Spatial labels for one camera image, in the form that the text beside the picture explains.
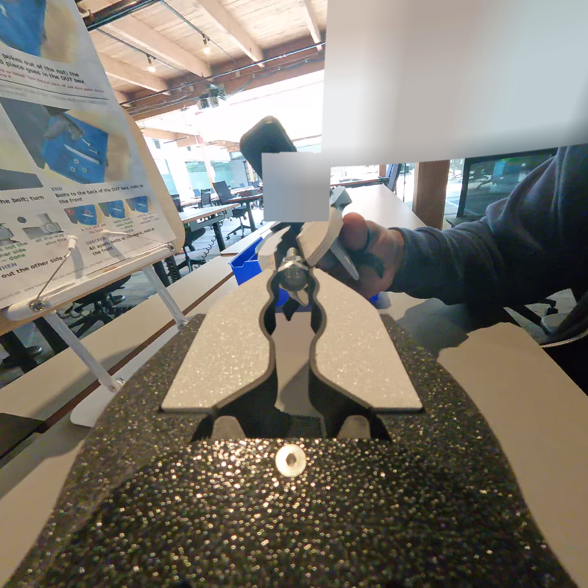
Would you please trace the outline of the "person's dark zip jacket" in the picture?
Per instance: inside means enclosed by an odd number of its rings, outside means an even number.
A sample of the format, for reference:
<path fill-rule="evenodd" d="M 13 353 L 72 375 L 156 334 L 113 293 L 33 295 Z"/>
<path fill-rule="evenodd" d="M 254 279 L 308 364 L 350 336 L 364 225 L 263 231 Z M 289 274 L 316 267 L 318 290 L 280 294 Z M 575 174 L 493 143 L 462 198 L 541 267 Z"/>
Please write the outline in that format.
<path fill-rule="evenodd" d="M 576 306 L 542 347 L 587 394 L 587 276 L 571 290 L 577 298 Z"/>

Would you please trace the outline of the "ceiling mounted device cluster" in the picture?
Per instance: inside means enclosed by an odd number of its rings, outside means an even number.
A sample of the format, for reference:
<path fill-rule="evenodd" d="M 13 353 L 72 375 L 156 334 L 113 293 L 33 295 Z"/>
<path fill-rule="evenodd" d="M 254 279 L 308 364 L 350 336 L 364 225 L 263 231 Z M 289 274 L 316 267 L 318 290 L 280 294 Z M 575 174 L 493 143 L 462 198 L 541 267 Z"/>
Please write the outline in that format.
<path fill-rule="evenodd" d="M 226 99 L 227 94 L 224 85 L 210 84 L 209 88 L 196 99 L 196 107 L 200 111 L 220 107 L 226 102 Z"/>

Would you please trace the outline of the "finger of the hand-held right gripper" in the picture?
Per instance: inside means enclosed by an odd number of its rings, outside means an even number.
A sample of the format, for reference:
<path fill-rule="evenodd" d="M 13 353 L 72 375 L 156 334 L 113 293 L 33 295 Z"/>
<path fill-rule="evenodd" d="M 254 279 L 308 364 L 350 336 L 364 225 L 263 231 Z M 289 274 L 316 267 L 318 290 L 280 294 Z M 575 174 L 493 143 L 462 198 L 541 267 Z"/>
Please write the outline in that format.
<path fill-rule="evenodd" d="M 296 241 L 308 267 L 315 267 L 324 257 L 338 238 L 342 226 L 342 215 L 330 215 L 328 221 L 312 221 L 302 225 Z"/>
<path fill-rule="evenodd" d="M 261 272 L 275 272 L 289 249 L 295 247 L 295 227 L 292 224 L 278 224 L 257 246 L 257 260 Z"/>

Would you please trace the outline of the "person's right forearm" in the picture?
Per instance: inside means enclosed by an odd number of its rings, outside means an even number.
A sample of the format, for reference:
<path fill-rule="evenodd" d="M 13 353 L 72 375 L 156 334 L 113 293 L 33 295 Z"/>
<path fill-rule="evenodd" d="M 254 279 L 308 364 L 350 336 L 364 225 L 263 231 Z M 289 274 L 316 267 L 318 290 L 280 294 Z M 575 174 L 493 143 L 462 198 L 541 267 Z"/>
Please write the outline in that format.
<path fill-rule="evenodd" d="M 559 148 L 479 221 L 401 229 L 393 292 L 510 306 L 587 291 L 587 145 Z"/>

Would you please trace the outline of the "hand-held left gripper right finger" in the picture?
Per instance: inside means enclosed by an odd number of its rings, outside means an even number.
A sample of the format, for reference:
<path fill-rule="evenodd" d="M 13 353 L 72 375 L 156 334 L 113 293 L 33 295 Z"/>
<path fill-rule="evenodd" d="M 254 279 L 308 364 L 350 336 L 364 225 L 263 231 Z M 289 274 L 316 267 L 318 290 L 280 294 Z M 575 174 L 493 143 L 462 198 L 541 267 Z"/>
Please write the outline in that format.
<path fill-rule="evenodd" d="M 321 312 L 312 352 L 318 376 L 376 411 L 423 408 L 378 311 L 326 272 L 312 271 Z"/>

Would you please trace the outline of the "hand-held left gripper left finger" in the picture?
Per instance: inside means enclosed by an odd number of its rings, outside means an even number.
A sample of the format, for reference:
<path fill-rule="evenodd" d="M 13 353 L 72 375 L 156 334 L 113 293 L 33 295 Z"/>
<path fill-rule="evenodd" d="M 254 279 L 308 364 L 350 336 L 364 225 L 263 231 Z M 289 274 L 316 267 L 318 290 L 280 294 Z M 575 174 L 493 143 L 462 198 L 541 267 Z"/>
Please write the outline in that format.
<path fill-rule="evenodd" d="M 266 269 L 218 300 L 206 314 L 161 404 L 163 411 L 221 409 L 272 370 L 263 317 L 275 271 Z"/>

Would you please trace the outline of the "blue plastic bin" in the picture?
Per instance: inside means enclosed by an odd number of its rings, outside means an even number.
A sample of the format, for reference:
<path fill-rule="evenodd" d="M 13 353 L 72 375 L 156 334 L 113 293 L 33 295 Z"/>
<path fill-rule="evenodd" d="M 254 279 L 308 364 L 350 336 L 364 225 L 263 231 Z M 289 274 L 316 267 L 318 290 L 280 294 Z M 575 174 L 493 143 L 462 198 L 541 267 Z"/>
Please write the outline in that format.
<path fill-rule="evenodd" d="M 258 238 L 252 245 L 246 247 L 241 253 L 236 255 L 232 261 L 230 261 L 230 266 L 239 285 L 247 282 L 254 276 L 261 273 L 262 270 L 258 262 L 258 254 L 256 250 L 258 246 L 261 246 L 262 240 L 262 238 Z M 277 312 L 283 312 L 283 305 L 288 301 L 288 299 L 289 293 L 281 288 L 280 283 L 278 298 L 276 300 Z M 377 299 L 378 296 L 373 296 L 370 298 L 370 302 L 374 305 Z M 297 310 L 297 313 L 310 312 L 311 309 L 311 305 L 300 306 Z"/>

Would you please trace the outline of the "office desk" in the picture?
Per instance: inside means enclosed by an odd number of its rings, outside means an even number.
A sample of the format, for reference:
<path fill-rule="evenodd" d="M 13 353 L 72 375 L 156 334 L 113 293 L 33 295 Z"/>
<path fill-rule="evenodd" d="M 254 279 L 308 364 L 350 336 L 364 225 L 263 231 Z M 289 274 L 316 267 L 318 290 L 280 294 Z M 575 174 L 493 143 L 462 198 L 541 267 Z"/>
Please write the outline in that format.
<path fill-rule="evenodd" d="M 179 217 L 182 223 L 187 226 L 190 231 L 205 229 L 208 226 L 212 226 L 217 240 L 217 246 L 219 251 L 222 252 L 226 249 L 226 246 L 219 223 L 228 217 L 229 210 L 232 210 L 237 206 L 237 203 L 229 203 L 228 205 L 210 205 L 204 208 L 188 207 L 182 212 L 179 212 Z"/>

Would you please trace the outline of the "person's right hand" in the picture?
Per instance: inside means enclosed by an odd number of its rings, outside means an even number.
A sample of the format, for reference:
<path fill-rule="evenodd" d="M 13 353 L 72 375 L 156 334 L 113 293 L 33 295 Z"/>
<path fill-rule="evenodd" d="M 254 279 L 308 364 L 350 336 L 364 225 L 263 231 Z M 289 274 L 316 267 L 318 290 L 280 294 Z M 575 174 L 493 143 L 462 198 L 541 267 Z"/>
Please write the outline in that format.
<path fill-rule="evenodd" d="M 343 218 L 339 243 L 349 256 L 360 252 L 363 256 L 377 259 L 382 266 L 381 271 L 377 272 L 364 263 L 356 263 L 359 278 L 355 280 L 335 257 L 327 255 L 319 262 L 320 269 L 366 299 L 391 288 L 394 276 L 403 261 L 401 232 L 384 228 L 375 222 L 366 220 L 358 213 L 350 212 Z"/>

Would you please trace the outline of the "wooden document stand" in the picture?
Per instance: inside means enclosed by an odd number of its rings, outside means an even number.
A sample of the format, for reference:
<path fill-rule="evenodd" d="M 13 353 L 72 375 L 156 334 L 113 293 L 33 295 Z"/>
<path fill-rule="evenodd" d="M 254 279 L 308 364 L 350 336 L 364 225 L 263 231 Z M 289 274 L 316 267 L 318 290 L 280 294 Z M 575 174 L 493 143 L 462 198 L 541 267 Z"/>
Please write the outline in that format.
<path fill-rule="evenodd" d="M 107 372 L 99 360 L 91 354 L 83 342 L 73 334 L 69 327 L 57 315 L 57 309 L 66 303 L 73 302 L 78 298 L 93 293 L 104 286 L 141 270 L 172 315 L 177 328 L 180 330 L 187 325 L 187 318 L 153 267 L 156 262 L 160 262 L 175 253 L 177 248 L 183 244 L 183 223 L 180 220 L 179 213 L 175 210 L 172 198 L 166 189 L 164 181 L 160 177 L 158 168 L 155 165 L 139 127 L 127 112 L 124 112 L 124 115 L 137 145 L 139 157 L 145 168 L 149 185 L 153 189 L 155 199 L 161 208 L 160 215 L 166 219 L 166 222 L 173 231 L 173 238 L 157 245 L 152 245 L 146 252 L 128 256 L 123 261 L 118 261 L 112 266 L 97 270 L 89 275 L 84 275 L 67 285 L 58 288 L 50 286 L 48 293 L 44 293 L 41 290 L 39 294 L 28 297 L 23 302 L 13 304 L 1 311 L 1 321 L 6 322 L 10 328 L 16 327 L 18 322 L 28 323 L 33 319 L 46 318 L 50 326 L 55 329 L 70 349 L 83 361 L 99 381 L 99 387 L 90 393 L 89 396 L 85 397 L 85 399 L 81 400 L 73 408 L 70 415 L 71 423 L 87 428 L 95 425 L 96 420 L 123 386 L 124 380 L 114 379 Z"/>

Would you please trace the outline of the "steel bolt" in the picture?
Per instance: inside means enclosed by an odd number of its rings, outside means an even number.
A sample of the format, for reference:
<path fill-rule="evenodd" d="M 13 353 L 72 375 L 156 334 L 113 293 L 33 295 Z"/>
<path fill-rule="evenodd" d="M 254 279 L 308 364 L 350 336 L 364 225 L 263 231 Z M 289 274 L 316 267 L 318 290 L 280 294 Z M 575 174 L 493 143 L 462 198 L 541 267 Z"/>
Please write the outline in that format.
<path fill-rule="evenodd" d="M 294 257 L 302 258 L 301 254 L 299 253 L 299 251 L 296 247 L 290 247 L 287 250 L 286 255 L 283 257 L 283 259 L 284 258 L 291 259 Z M 284 289 L 288 292 L 299 292 L 301 290 L 304 290 L 305 287 L 307 286 L 308 271 L 303 272 L 303 271 L 287 270 L 285 272 L 278 271 L 278 273 L 280 276 L 280 284 L 281 284 L 282 289 Z"/>

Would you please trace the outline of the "black wall screen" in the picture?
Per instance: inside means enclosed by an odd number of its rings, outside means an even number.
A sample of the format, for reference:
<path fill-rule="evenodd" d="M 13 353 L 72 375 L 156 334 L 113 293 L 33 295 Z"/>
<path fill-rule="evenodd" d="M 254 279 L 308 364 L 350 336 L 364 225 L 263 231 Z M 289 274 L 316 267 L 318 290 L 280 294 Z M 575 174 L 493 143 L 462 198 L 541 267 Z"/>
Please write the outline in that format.
<path fill-rule="evenodd" d="M 557 148 L 465 158 L 455 226 L 481 219 L 488 206 L 507 198 L 525 177 L 555 156 Z"/>

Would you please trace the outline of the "printed instruction sheet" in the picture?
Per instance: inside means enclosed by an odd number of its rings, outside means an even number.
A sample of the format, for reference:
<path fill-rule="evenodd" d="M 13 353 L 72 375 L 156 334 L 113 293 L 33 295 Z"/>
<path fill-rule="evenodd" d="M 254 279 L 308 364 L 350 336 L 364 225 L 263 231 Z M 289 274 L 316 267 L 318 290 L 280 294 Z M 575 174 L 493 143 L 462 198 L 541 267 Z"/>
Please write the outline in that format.
<path fill-rule="evenodd" d="M 1 1 L 1 308 L 175 232 L 74 1 Z"/>

